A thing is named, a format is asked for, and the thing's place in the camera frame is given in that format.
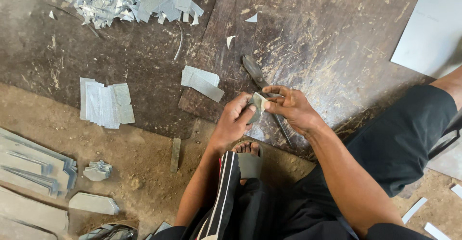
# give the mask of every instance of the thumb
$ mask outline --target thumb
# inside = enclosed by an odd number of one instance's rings
[[[244,112],[241,114],[241,116],[238,118],[238,122],[242,123],[248,123],[252,116],[254,116],[255,111],[257,110],[257,107],[254,104],[251,104]]]
[[[281,106],[281,105],[278,105],[277,103],[274,103],[274,102],[271,102],[271,101],[268,101],[268,102],[265,102],[265,104],[263,105],[263,107],[265,108],[265,111],[269,112],[269,113],[272,113],[272,114],[278,114],[278,115],[284,115],[284,107]]]

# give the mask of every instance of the left hand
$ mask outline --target left hand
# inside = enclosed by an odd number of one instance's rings
[[[242,92],[226,104],[215,131],[210,137],[209,146],[224,152],[228,144],[238,140],[252,128],[252,124],[248,125],[247,122],[252,118],[257,108],[251,105],[242,112],[251,98],[251,94]]]

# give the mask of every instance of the hand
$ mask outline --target hand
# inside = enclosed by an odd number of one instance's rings
[[[241,113],[251,98],[251,94],[242,92],[234,100],[226,104],[215,131],[210,137],[210,147],[222,153],[228,144],[238,140],[252,128],[252,124],[247,125],[247,123],[257,108],[251,105]]]
[[[263,88],[263,92],[284,96],[267,98],[269,102],[264,107],[269,113],[284,116],[302,136],[306,137],[309,132],[327,125],[300,90],[286,86],[268,86]]]

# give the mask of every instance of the finger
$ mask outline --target finger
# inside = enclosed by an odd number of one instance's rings
[[[250,131],[250,130],[252,129],[252,126],[253,126],[253,124],[246,125],[246,126],[245,126],[245,130],[244,130],[244,133],[247,133],[248,131]]]
[[[279,94],[285,97],[289,95],[289,91],[290,89],[283,85],[267,86],[263,88],[263,92],[265,93]]]
[[[284,101],[286,101],[285,97],[272,97],[272,98],[266,98],[266,100],[274,102],[278,105],[282,105]]]
[[[232,100],[231,102],[233,102],[233,106],[234,107],[240,107],[239,109],[239,113],[241,112],[242,108],[245,107],[247,105],[247,103],[249,102],[249,100],[252,98],[252,95],[249,94],[249,93],[246,93],[246,92],[242,92],[239,94],[239,96],[237,96],[234,100]]]
[[[283,115],[285,113],[285,108],[281,105],[278,105],[277,103],[268,101],[265,102],[264,106],[265,111],[272,113],[272,114],[278,114],[278,115]]]
[[[254,104],[251,104],[244,112],[241,114],[241,116],[236,120],[236,122],[239,123],[244,123],[247,124],[252,116],[254,116],[255,111],[257,110],[257,107]]]

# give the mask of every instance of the person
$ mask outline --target person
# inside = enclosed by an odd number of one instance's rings
[[[255,106],[241,93],[229,102],[189,182],[175,226],[154,240],[430,239],[406,227],[390,197],[423,176],[428,152],[462,107],[462,66],[417,85],[343,143],[307,101],[285,86],[268,86],[266,111],[284,116],[304,136],[319,165],[277,191],[241,166],[264,158],[258,143],[226,147],[249,131]],[[241,160],[239,154],[247,157]]]

